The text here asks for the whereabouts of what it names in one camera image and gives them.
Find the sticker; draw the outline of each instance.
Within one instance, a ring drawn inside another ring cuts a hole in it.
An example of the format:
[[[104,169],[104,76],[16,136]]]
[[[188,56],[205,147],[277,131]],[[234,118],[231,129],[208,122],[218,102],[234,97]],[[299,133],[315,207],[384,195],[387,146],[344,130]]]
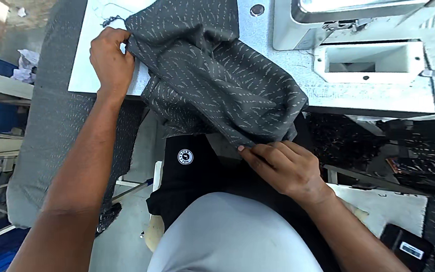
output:
[[[194,155],[192,155],[191,151],[187,149],[183,149],[179,152],[177,159],[181,164],[190,164],[192,163],[192,160],[194,160]]]
[[[400,244],[400,250],[416,257],[417,259],[422,259],[422,256],[424,255],[424,251],[410,245],[407,244],[406,242],[402,242],[402,244]]]

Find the right hand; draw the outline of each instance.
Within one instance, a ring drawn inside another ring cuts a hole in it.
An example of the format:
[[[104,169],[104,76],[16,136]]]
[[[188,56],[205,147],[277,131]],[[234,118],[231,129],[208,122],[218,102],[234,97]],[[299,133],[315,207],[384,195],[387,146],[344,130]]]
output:
[[[290,141],[239,146],[239,154],[266,182],[302,206],[319,204],[335,197],[320,176],[318,158]]]

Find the gray fabric with white dashes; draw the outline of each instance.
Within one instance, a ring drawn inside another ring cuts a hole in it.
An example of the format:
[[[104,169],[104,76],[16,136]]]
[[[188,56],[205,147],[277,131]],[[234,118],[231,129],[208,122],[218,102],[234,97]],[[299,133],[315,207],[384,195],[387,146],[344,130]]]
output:
[[[142,98],[168,136],[218,131],[236,146],[296,136],[293,121],[308,98],[238,40],[236,0],[158,0],[125,23],[127,49],[151,76]]]

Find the left hand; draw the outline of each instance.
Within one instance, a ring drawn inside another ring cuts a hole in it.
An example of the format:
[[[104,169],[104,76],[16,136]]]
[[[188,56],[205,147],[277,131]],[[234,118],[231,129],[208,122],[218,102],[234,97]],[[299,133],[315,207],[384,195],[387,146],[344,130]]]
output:
[[[335,198],[321,179],[318,158],[290,141],[238,148],[239,154],[266,182],[303,208]]]
[[[130,32],[105,28],[91,42],[90,62],[100,80],[97,97],[122,102],[129,89],[135,68],[135,57],[120,50],[120,44],[129,39]]]

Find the gray patterned fabric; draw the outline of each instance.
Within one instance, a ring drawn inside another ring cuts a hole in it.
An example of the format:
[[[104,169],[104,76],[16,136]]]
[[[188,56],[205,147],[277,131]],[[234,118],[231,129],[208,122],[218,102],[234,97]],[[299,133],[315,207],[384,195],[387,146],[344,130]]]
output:
[[[169,136],[218,131],[236,146],[296,136],[308,98],[238,40],[236,0],[158,0],[125,22],[127,49],[150,71],[142,97]]]
[[[35,223],[48,187],[96,99],[95,94],[68,91],[86,6],[86,1],[60,0],[46,26],[25,139],[6,191],[8,218],[18,227]],[[142,101],[126,100],[118,114],[112,172],[100,211],[99,232],[111,223],[108,212],[112,212],[115,182],[130,169],[144,107]]]

